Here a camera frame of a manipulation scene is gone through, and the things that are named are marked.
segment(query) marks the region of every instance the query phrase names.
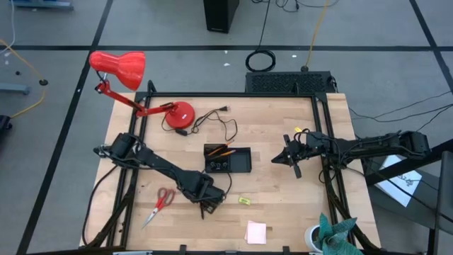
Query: wooden table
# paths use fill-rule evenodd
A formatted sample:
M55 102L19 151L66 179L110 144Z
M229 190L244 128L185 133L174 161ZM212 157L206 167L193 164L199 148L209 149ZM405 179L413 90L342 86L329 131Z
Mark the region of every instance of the wooden table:
M133 93L125 94L134 98ZM228 120L236 119L238 134L231 147L251 147L252 172L232 174L233 184L227 199L212 214L200 217L200 207L192 204L181 194L173 204L164 208L143 230L142 224L153 210L160 187L176 188L173 180L156 171L139 172L134 208L132 213L127 249L178 250L186 244L193 251L308 251L304 243L307 227L318 224L321 212L329 215L325 186L319 182L321 170L319 157L299 162L302 178L296 179L288 166L272 164L270 160L283 147L283 135L292 137L294 128L315 130L310 99L305 98L164 98L151 100L151 107L169 101L187 101L201 116L214 108L228 106L228 112L220 115ZM322 121L322 107L319 104ZM329 94L333 130L336 137L355 139L344 94ZM118 133L127 132L131 108L115 102L105 138L111 144ZM161 129L164 114L150 115L144 142L154 152L182 169L203 170L204 143L224 142L223 125L206 121L200 133L180 136ZM112 168L109 159L101 159L96 182ZM359 161L350 167L362 170ZM98 188L93 199L86 235L92 240L110 217L117 190L120 171L109 176ZM211 174L214 185L226 190L229 178L226 174ZM376 222L369 201L365 179L351 170L343 171L343 179L349 202L350 214L358 217L358 225L369 239L380 247ZM238 203L238 197L250 198L251 205ZM244 240L249 220L267 224L267 244L248 245ZM119 234L115 235L119 244Z

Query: metal table leg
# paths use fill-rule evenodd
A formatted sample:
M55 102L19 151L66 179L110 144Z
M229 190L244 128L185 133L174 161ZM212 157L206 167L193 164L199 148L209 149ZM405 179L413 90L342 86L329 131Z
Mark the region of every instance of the metal table leg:
M28 95L30 93L30 87L26 85L20 84L7 84L0 82L0 92L7 91L7 92L22 92L24 95Z
M72 11L74 7L72 2L67 1L45 1L45 0L14 0L14 5L17 7L31 8L56 8Z

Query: black floor stripe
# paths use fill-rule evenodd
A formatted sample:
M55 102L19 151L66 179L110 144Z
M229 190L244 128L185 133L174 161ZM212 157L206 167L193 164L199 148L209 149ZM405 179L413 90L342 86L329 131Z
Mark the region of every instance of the black floor stripe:
M103 32L105 22L107 21L108 14L110 12L110 8L112 6L113 0L107 0L107 4L105 5L104 11L101 16L101 20L98 25L98 29L96 30L95 37L91 44L90 53L96 49L96 46L101 39L101 34ZM36 228L36 224L38 223L39 216L41 214L42 207L44 206L45 198L50 188L50 184L52 183L52 179L54 177L55 169L57 168L57 164L59 158L62 153L62 149L64 146L64 142L66 141L69 128L72 123L72 119L74 118L74 114L76 112L77 104L79 103L80 95L84 88L85 80L88 75L88 71L90 70L90 65L88 63L88 56L86 57L84 68L80 74L79 81L77 82L76 89L74 91L74 95L72 96L71 103L69 104L69 110L66 114L66 118L64 119L62 130L60 131L57 145L54 148L52 153L52 157L50 158L49 166L47 167L47 171L44 176L44 180L42 181L41 188L39 190L38 196L36 198L35 204L30 214L30 218L28 219L27 226L23 232L21 243L19 244L17 254L26 254L28 247L30 246L31 239L33 237L33 233Z
M90 50L91 45L14 45L15 50Z
M81 51L90 50L90 45L15 45L15 50L61 50ZM113 51L205 51L205 50L255 50L257 45L174 45L174 46L143 46L143 45L99 45L97 50ZM309 45L261 45L263 50L301 50L308 51ZM333 52L426 52L438 49L439 51L452 52L453 46L339 46L315 45L313 51Z
M439 64L439 68L442 71L442 74L444 75L445 81L448 84L448 87L453 93L453 78L452 78L452 73L450 72L447 64L445 63L445 60L442 56L442 53L440 52L440 48L437 47L437 44L434 40L434 37L432 36L432 33L430 29L428 28L428 25L425 21L425 18L423 17L423 14L418 7L417 1L415 0L409 0L411 3L411 6L413 8L413 11L415 12L415 15L417 16L418 22L420 23L420 26L422 27L422 30L426 36L426 39L430 43L430 46L433 48L434 56L437 60L437 63ZM445 51L448 51L447 49L451 49L451 47L441 47Z

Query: small yellow sharpener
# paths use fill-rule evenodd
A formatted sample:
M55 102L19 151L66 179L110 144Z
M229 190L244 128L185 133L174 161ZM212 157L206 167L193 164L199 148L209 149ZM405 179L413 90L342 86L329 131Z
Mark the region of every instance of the small yellow sharpener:
M248 198L243 198L243 197L239 197L239 200L238 202L244 204L244 205L250 205L252 203L252 201Z

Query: gray carpet floor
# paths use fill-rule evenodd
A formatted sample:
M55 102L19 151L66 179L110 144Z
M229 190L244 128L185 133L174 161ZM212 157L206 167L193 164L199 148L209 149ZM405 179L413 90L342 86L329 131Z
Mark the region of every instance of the gray carpet floor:
M263 45L309 45L321 8L301 6L288 13L270 5ZM321 0L304 0L323 5ZM21 55L45 75L50 84L44 102L13 119L13 129L0 144L0 253L13 254L18 248L40 185L63 127L74 93L81 94L74 119L62 148L28 252L75 249L93 188L98 157L92 149L104 141L113 101L93 91L98 79L90 71L83 89L76 90L107 0L74 1L73 11L18 8L16 46ZM453 45L453 2L417 0L421 13L438 46ZM289 1L287 9L294 9ZM257 45L266 4L242 0L229 34L206 30L201 0L114 0L99 45ZM0 1L0 38L12 40L11 6ZM67 50L20 48L21 45L72 45ZM316 45L345 46L343 49L315 50L310 70L331 71L338 89L358 113L377 115L409 103L449 91L449 85L435 54L429 50L388 51L372 47L352 50L347 46L430 46L408 0L340 0L330 7L321 25ZM449 48L441 56L453 67ZM250 50L154 50L146 51L146 79L158 91L243 91L244 61ZM304 64L306 50L277 50L274 71L294 72ZM257 56L256 68L269 59ZM0 92L0 115L12 115L33 104L43 88L24 63L13 55L0 55L0 82L26 84L29 95ZM113 89L126 92L117 79ZM145 90L144 83L139 90ZM452 95L419 104L395 113L401 118L444 106ZM451 139L451 111L439 115L422 131L431 146ZM353 120L359 136L373 136L396 130L416 130L434 114L397 123ZM439 164L425 168L439 175ZM391 251L425 251L428 229L382 208L374 208L382 246ZM442 234L440 254L450 254L453 237Z

